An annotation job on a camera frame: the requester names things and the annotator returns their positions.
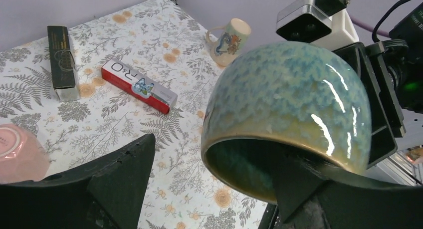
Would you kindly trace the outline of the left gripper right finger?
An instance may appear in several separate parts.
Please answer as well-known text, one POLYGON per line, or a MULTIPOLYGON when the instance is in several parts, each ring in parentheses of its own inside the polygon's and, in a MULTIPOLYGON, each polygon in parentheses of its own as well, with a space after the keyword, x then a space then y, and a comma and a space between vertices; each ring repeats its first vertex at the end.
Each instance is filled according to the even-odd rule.
POLYGON ((423 189, 359 176, 322 160, 271 152, 278 227, 420 229, 423 189))

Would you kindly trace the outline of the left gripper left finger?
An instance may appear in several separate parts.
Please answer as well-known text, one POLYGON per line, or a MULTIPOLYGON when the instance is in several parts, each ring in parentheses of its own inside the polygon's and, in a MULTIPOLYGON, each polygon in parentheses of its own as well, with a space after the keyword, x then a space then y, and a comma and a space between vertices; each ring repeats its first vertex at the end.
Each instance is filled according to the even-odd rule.
POLYGON ((0 187, 3 229, 135 229, 155 157, 146 134, 41 181, 0 187))

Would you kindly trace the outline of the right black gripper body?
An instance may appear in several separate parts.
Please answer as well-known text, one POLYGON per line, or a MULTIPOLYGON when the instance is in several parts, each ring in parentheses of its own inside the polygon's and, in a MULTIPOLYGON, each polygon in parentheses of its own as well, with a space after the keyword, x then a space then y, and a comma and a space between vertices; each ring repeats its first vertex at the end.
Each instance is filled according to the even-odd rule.
POLYGON ((368 167, 392 155, 405 135, 403 109, 423 111, 423 6, 390 32, 390 39, 335 50, 360 77, 370 102, 372 141, 368 167))

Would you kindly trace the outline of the light pink cup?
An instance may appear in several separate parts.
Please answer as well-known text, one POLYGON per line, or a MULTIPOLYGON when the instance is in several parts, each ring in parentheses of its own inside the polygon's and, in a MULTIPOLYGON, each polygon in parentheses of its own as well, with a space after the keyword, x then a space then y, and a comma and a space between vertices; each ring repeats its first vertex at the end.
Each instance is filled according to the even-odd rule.
POLYGON ((1 184, 40 181, 49 166, 49 156, 34 134, 15 124, 1 124, 1 184))

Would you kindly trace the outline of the green glazed mug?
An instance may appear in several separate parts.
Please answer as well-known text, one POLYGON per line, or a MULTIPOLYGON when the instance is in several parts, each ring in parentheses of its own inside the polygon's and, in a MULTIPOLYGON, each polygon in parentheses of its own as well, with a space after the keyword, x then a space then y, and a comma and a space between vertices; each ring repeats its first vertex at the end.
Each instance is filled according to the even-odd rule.
POLYGON ((276 203, 270 163, 279 152, 362 174, 371 138, 368 95, 346 61, 311 44, 274 42, 240 55, 218 78, 201 157, 224 184, 276 203))

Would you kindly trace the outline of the cream painted mug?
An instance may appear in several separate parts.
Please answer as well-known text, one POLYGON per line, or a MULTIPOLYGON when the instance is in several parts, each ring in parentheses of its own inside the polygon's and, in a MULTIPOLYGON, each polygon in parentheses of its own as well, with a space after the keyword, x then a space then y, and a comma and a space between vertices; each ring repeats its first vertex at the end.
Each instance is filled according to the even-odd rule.
POLYGON ((210 56, 214 62, 223 67, 231 64, 240 54, 251 34, 251 27, 244 20, 232 18, 227 25, 212 28, 206 32, 206 41, 211 46, 210 56), (210 32, 220 30, 220 37, 212 41, 210 32))

